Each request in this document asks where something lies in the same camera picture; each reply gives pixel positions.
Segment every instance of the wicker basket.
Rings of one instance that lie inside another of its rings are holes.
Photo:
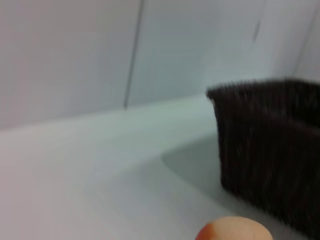
[[[320,240],[320,85],[268,80],[208,90],[221,184]]]

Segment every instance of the white wall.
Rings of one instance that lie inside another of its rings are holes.
[[[292,75],[318,1],[147,0],[129,105]]]
[[[320,81],[320,8],[317,10],[310,36],[296,71],[296,76]]]
[[[0,128],[121,108],[139,0],[1,0]]]

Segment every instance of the orange object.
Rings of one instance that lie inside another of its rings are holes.
[[[244,217],[223,217],[208,223],[195,240],[273,240],[260,223]]]

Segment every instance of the white tabletop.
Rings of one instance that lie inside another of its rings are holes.
[[[186,240],[244,216],[304,237],[219,183],[204,96],[0,132],[1,240]]]

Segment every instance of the white surface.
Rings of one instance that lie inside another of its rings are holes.
[[[317,3],[147,0],[129,104],[200,94],[217,83],[293,75]]]
[[[292,76],[319,0],[268,0],[245,77]]]
[[[219,184],[204,96],[0,133],[0,239],[186,240],[240,215],[302,240]]]
[[[121,108],[139,0],[1,0],[0,128]]]
[[[207,79],[230,79],[250,53],[264,1],[147,0],[129,104],[200,94]]]
[[[320,81],[320,6],[301,61],[297,68],[298,77]]]

